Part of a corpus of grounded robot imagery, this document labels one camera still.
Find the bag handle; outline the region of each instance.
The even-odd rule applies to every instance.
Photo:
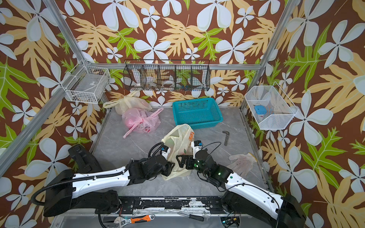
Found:
[[[125,95],[125,97],[134,97],[134,95],[135,95],[137,92],[139,92],[139,90],[134,91],[134,92],[132,92],[132,93],[129,93],[129,94]]]
[[[121,100],[121,99],[118,99],[118,100],[115,100],[115,101],[107,101],[107,102],[103,103],[103,108],[114,107],[119,103],[119,100]]]
[[[154,113],[152,113],[149,117],[155,117],[155,116],[157,116],[160,112],[162,112],[163,109],[164,108],[157,109],[157,111],[155,111]]]
[[[129,131],[127,131],[127,133],[125,133],[123,135],[123,138],[125,139],[139,124],[141,124],[142,122],[139,122],[138,124],[134,124],[133,127],[131,129],[129,129]]]
[[[133,97],[137,92],[139,92],[138,90],[137,91],[134,91],[132,93],[129,93],[127,95],[125,95],[125,97]],[[120,98],[118,100],[115,100],[115,101],[108,101],[108,102],[105,102],[103,103],[103,108],[111,108],[111,107],[114,107],[116,106],[119,101],[123,100],[123,98]]]

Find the pink plastic bag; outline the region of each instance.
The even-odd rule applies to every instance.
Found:
[[[122,116],[124,124],[129,131],[123,136],[126,138],[132,131],[150,133],[160,125],[158,114],[163,110],[159,108],[154,113],[140,108],[130,108]]]

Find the black wire divider basket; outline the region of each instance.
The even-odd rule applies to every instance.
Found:
[[[210,88],[209,60],[126,59],[125,63],[123,82],[129,91],[208,91]]]

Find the teal plastic basket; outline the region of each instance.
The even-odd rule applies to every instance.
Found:
[[[223,121],[213,98],[175,101],[172,104],[176,125],[188,124],[192,129],[214,127]]]

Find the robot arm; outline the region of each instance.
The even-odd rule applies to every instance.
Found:
[[[195,169],[199,178],[225,189],[223,208],[229,213],[245,213],[256,217],[272,227],[302,228],[306,216],[297,200],[287,195],[269,192],[250,183],[229,168],[217,164],[207,149],[202,150],[200,141],[194,144],[194,155],[178,155],[181,168]]]
[[[287,195],[284,198],[250,183],[229,168],[217,164],[207,149],[202,150],[202,146],[201,141],[192,142],[194,155],[178,155],[176,159],[181,168],[195,169],[205,178],[199,176],[201,180],[226,190],[222,198],[225,211],[249,214],[272,227],[304,227],[306,216],[294,197]],[[74,208],[95,208],[102,214],[116,213],[120,209],[118,193],[114,190],[96,191],[143,183],[159,174],[168,176],[175,165],[166,160],[170,149],[163,143],[156,144],[148,158],[131,160],[128,165],[109,171],[102,171],[96,159],[80,145],[73,146],[69,152],[74,160],[83,164],[81,172],[86,174],[64,170],[46,187],[33,194],[32,203],[44,206],[45,217]],[[87,156],[92,161],[88,164],[83,163],[83,158]],[[43,191],[46,191],[45,202],[40,202],[36,198]]]
[[[96,159],[83,146],[75,145],[69,149],[70,156],[78,165],[82,165],[81,172],[86,173],[73,174],[70,169],[64,170],[46,187],[35,192],[31,201],[44,206],[45,217],[56,216],[74,208],[95,208],[104,214],[115,213],[120,208],[118,193],[114,190],[96,191],[143,183],[159,174],[170,175],[175,164],[166,160],[169,152],[170,148],[158,143],[151,148],[148,158],[132,159],[126,166],[102,171]],[[43,191],[46,191],[45,201],[40,202],[37,196]]]

